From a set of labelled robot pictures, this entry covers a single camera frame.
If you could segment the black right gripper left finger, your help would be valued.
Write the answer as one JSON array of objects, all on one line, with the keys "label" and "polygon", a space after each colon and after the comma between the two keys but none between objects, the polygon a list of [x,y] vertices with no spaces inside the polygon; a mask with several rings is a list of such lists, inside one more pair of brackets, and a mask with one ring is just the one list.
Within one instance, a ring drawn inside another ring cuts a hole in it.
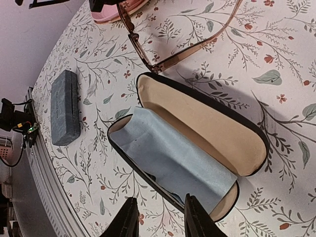
[{"label": "black right gripper left finger", "polygon": [[139,211],[137,199],[129,197],[100,237],[138,237]]}]

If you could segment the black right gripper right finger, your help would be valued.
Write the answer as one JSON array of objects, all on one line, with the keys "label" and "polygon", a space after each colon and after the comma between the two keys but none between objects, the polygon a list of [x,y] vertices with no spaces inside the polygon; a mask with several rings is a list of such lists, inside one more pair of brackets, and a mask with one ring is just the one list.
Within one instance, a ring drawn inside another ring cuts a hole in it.
[{"label": "black right gripper right finger", "polygon": [[186,237],[221,236],[221,230],[215,225],[195,196],[186,194],[184,210]]}]

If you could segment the light blue cloth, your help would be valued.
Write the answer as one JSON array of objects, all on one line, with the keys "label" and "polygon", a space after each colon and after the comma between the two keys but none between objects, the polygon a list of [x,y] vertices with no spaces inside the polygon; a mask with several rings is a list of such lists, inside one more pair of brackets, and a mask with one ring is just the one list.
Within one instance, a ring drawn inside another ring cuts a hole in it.
[{"label": "light blue cloth", "polygon": [[238,199],[237,177],[154,111],[137,107],[108,130],[114,149],[179,210],[195,196],[215,220]]}]

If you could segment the black glasses case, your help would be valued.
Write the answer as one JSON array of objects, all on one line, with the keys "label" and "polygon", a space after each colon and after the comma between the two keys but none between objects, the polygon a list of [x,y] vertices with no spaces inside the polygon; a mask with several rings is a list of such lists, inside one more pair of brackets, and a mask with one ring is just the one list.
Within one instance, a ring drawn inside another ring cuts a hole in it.
[{"label": "black glasses case", "polygon": [[270,147],[266,135],[236,111],[177,81],[149,72],[137,78],[136,89],[138,107],[154,111],[237,179],[253,175],[265,163]]}]

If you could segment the grey case green lining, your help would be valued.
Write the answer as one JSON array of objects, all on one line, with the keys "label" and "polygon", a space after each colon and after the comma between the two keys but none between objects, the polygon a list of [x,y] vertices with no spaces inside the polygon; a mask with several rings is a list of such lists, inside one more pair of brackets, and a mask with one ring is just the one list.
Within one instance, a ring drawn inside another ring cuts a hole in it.
[{"label": "grey case green lining", "polygon": [[51,87],[51,142],[66,146],[80,136],[77,74],[64,70]]}]

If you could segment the pink plate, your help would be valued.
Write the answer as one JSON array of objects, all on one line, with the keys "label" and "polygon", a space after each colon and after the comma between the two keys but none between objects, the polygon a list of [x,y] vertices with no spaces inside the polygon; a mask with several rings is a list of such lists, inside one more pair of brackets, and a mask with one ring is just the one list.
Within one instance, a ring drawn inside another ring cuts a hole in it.
[{"label": "pink plate", "polygon": [[[134,14],[145,6],[148,0],[127,0],[127,11],[129,15]],[[116,5],[104,5],[101,12],[91,12],[92,19],[99,24],[113,23],[120,20]]]}]

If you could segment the pink perforated basket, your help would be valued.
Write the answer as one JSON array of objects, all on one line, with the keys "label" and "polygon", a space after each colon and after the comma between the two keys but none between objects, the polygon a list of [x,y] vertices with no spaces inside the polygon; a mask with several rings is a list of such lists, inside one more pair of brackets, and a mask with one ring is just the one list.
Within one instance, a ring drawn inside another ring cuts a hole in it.
[{"label": "pink perforated basket", "polygon": [[13,143],[10,138],[0,137],[0,160],[8,167],[15,166]]}]

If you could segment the front aluminium rail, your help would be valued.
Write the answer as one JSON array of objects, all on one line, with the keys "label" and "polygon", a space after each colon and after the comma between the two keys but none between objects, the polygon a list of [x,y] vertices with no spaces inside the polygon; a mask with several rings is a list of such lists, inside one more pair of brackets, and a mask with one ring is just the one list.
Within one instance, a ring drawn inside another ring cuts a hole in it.
[{"label": "front aluminium rail", "polygon": [[26,152],[35,186],[56,236],[90,236],[55,173],[40,129],[37,134],[35,143]]}]

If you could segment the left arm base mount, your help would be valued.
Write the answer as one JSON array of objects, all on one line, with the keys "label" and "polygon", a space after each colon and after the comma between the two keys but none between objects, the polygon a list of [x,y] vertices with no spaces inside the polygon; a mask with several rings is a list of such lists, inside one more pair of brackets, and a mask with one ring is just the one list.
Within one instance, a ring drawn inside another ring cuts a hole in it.
[{"label": "left arm base mount", "polygon": [[19,164],[27,145],[29,148],[35,145],[39,134],[39,124],[36,122],[33,110],[33,99],[28,99],[22,103],[12,103],[3,98],[1,102],[0,128],[7,132],[20,133],[23,136],[21,152],[15,164],[9,164],[3,157],[0,157],[5,166],[13,168]]}]

